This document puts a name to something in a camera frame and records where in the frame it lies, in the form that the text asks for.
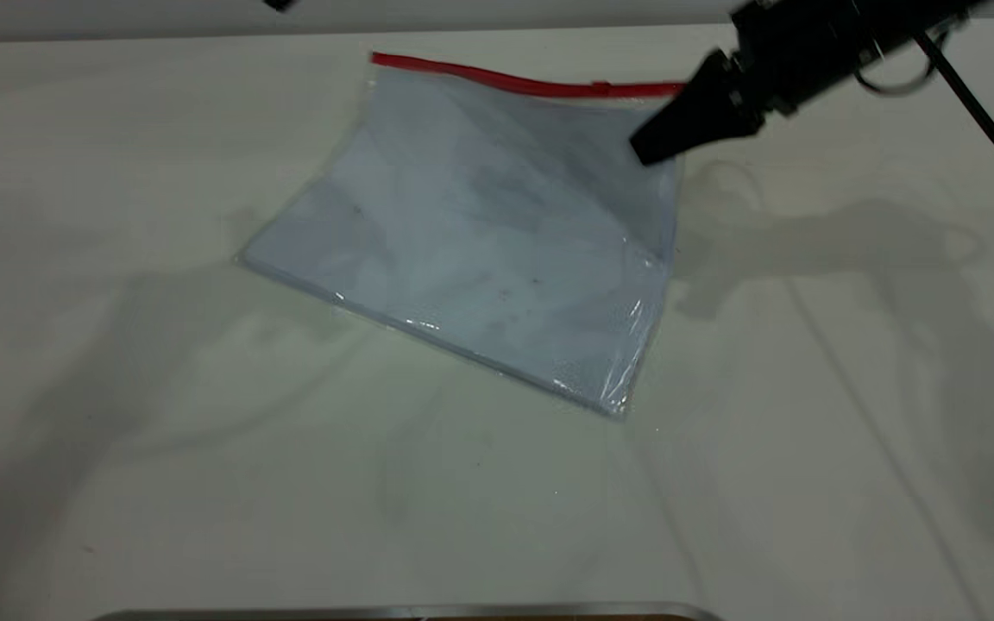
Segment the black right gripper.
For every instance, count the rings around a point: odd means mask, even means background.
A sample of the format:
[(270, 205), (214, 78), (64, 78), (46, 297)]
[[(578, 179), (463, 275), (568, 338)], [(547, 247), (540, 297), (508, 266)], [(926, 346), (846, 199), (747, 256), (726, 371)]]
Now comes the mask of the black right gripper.
[(730, 13), (730, 59), (714, 51), (630, 137), (643, 166), (719, 141), (753, 137), (765, 115), (801, 105), (880, 56), (883, 1), (745, 1)]

